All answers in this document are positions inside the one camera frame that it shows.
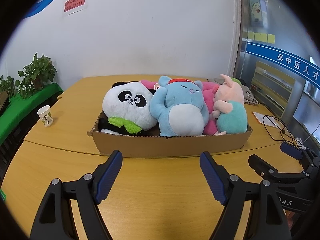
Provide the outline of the pig plush teal pants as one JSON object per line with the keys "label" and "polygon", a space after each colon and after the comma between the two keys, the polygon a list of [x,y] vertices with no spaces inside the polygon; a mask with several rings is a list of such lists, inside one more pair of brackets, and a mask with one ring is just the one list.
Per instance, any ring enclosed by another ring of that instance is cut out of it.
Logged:
{"label": "pig plush teal pants", "polygon": [[224,82],[213,99],[211,118],[216,120],[218,134],[237,134],[247,131],[247,113],[242,87],[230,76],[220,75]]}

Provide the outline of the white paper sheet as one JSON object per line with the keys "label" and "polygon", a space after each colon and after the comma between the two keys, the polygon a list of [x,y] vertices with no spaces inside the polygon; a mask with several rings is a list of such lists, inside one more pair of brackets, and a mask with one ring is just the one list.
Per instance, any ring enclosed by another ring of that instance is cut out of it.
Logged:
{"label": "white paper sheet", "polygon": [[276,121],[273,116],[263,115],[257,112],[252,112],[256,120],[265,126],[270,126],[274,128],[281,128],[280,124]]}

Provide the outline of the grey folded cloth bag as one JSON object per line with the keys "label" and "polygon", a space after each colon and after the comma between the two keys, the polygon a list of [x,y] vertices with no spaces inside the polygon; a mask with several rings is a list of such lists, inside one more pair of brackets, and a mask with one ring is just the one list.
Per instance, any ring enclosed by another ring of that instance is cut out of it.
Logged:
{"label": "grey folded cloth bag", "polygon": [[[231,79],[241,86],[243,94],[244,94],[244,103],[245,104],[248,104],[248,105],[258,105],[259,104],[258,100],[255,98],[255,96],[253,95],[253,93],[251,92],[251,90],[248,87],[243,85],[240,82],[240,80],[238,80],[234,77],[231,77]],[[207,81],[218,83],[220,85],[224,83],[224,79],[220,79],[220,78],[207,79]]]}

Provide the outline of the brown cardboard box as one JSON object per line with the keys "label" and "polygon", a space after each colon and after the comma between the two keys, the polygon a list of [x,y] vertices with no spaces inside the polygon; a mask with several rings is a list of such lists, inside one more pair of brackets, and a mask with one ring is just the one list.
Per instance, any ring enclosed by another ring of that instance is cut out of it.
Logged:
{"label": "brown cardboard box", "polygon": [[129,158],[178,158],[199,155],[204,151],[219,153],[243,148],[252,134],[247,132],[225,135],[201,135],[191,137],[160,137],[137,135],[112,135],[98,131],[98,120],[103,113],[93,117],[82,118],[88,123],[87,135],[102,155],[110,155],[119,150]]}

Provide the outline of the pink plush toy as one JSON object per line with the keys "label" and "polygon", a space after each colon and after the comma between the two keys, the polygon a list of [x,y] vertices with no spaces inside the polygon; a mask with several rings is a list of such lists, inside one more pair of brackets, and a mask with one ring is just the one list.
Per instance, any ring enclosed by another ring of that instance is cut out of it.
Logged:
{"label": "pink plush toy", "polygon": [[[147,88],[147,89],[157,89],[159,87],[159,84],[157,81],[149,81],[149,80],[140,80],[140,82]],[[218,90],[219,86],[217,83],[214,82],[208,82],[208,81],[202,81],[203,85],[203,97],[204,102],[206,103],[208,107],[209,114],[213,111],[213,98]],[[216,121],[209,120],[208,124],[204,127],[203,134],[204,135],[214,135],[217,132],[217,126]]]}

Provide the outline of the paper cup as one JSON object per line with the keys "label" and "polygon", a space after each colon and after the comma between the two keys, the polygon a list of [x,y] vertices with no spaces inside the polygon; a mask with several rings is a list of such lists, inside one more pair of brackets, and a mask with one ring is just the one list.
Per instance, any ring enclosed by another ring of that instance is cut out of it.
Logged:
{"label": "paper cup", "polygon": [[40,120],[42,121],[45,127],[50,126],[54,121],[49,105],[41,107],[37,111],[37,115],[39,116]]}

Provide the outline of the blue plush toy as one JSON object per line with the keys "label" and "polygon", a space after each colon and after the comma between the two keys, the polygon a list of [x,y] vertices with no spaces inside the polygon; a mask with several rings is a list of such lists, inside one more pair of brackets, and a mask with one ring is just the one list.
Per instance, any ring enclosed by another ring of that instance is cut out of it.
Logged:
{"label": "blue plush toy", "polygon": [[160,136],[202,135],[209,121],[202,82],[161,76],[158,83],[150,101],[150,113],[158,121]]}

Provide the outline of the green covered side table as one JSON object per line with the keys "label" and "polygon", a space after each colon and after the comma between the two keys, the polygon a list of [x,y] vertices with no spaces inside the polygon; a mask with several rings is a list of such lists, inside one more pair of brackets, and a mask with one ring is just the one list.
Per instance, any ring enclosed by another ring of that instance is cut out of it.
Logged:
{"label": "green covered side table", "polygon": [[12,98],[0,119],[1,144],[31,111],[56,93],[63,93],[63,90],[57,83],[51,83],[27,99],[20,94]]}

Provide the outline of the yellow sticky notes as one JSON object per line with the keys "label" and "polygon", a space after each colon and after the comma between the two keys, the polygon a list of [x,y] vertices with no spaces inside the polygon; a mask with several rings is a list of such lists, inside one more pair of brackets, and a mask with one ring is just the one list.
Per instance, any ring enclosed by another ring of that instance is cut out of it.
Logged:
{"label": "yellow sticky notes", "polygon": [[248,32],[248,37],[249,40],[255,40],[259,42],[265,42],[265,43],[270,43],[270,44],[275,44],[276,41],[276,36],[273,34],[267,34],[267,33],[257,33],[257,32]]}

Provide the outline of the panda plush toy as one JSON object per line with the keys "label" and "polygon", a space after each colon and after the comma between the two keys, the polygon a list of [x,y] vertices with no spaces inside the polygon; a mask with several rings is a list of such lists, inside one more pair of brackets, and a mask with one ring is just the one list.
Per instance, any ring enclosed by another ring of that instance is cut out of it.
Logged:
{"label": "panda plush toy", "polygon": [[141,82],[116,82],[104,96],[98,130],[115,135],[143,135],[157,125],[150,113],[154,89]]}

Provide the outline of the cartoon sheep poster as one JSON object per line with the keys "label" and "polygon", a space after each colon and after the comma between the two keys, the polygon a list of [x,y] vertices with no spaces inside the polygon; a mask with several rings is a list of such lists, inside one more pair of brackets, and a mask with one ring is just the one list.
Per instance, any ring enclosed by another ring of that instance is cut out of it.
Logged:
{"label": "cartoon sheep poster", "polygon": [[268,27],[267,6],[265,0],[249,0],[251,26]]}

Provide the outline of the potted green plant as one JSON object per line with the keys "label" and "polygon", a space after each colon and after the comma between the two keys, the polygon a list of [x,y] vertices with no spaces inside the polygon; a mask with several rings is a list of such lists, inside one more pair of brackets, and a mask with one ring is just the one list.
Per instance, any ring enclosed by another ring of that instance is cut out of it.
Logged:
{"label": "potted green plant", "polygon": [[23,99],[31,97],[36,92],[44,88],[45,83],[52,83],[57,70],[55,69],[51,58],[42,55],[38,57],[35,53],[31,63],[18,71],[21,81],[16,80],[15,86]]}

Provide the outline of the red wall notice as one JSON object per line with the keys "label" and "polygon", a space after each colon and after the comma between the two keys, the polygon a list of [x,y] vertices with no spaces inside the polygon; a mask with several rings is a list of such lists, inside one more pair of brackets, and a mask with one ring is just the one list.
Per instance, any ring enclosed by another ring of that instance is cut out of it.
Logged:
{"label": "red wall notice", "polygon": [[63,17],[86,10],[88,0],[66,0],[63,5]]}

